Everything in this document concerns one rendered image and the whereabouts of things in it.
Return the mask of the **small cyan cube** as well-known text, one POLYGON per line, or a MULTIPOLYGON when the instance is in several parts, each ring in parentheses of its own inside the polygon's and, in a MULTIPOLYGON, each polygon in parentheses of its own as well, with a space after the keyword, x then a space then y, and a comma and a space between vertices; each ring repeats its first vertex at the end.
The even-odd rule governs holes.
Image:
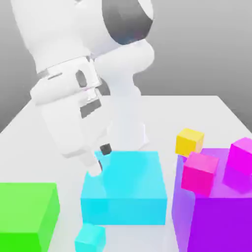
POLYGON ((91 223, 84 223, 75 238, 75 252, 103 252, 105 245, 105 227, 91 223))

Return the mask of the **small yellow cube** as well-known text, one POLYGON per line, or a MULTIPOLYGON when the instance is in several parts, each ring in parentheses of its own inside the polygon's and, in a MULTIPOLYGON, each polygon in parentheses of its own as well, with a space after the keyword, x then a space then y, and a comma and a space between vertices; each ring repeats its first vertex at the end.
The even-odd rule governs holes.
POLYGON ((204 133, 184 128, 176 137, 175 153, 188 157, 191 152, 200 153, 203 147, 204 133))

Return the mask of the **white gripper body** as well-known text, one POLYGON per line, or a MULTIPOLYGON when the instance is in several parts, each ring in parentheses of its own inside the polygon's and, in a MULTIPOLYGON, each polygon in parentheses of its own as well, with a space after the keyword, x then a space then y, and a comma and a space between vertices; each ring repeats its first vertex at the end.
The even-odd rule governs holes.
POLYGON ((65 158, 95 157, 95 143, 109 118, 101 81, 42 78, 31 89, 53 141, 65 158))

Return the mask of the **large purple box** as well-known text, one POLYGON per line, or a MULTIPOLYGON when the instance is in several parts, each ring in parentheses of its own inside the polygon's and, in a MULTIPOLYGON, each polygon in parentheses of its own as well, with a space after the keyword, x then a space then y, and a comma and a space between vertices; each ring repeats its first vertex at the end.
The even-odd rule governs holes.
POLYGON ((252 252, 252 176, 229 167, 228 149, 204 148, 220 159, 209 197, 181 187, 185 157, 177 157, 172 220, 179 252, 252 252))

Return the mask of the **small magenta cube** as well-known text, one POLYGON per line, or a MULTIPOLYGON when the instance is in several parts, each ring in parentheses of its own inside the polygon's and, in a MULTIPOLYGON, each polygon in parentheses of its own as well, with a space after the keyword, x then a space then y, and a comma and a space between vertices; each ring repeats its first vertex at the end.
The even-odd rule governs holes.
POLYGON ((252 138, 243 137, 231 144, 223 183, 241 194, 252 192, 252 138))

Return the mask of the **large cyan box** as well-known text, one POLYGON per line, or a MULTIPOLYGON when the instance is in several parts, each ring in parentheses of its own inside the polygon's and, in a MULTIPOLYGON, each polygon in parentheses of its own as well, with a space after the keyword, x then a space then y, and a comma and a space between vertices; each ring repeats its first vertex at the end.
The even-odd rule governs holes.
POLYGON ((86 174, 80 197, 83 222, 164 225, 167 193, 157 151, 96 151, 102 172, 86 174))

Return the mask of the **large green box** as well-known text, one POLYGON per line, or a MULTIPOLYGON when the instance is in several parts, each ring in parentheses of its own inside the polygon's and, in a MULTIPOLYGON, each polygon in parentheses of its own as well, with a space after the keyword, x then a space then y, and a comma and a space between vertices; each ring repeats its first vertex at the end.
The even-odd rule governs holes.
POLYGON ((48 252, 59 213, 55 183, 0 183, 0 252, 48 252))

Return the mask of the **small pink cube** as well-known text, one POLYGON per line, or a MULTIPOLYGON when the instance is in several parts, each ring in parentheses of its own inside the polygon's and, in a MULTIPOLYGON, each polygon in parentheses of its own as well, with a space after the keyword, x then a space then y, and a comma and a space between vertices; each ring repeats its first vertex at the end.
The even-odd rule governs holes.
POLYGON ((181 188, 209 197, 219 158, 192 152, 183 166, 181 188))

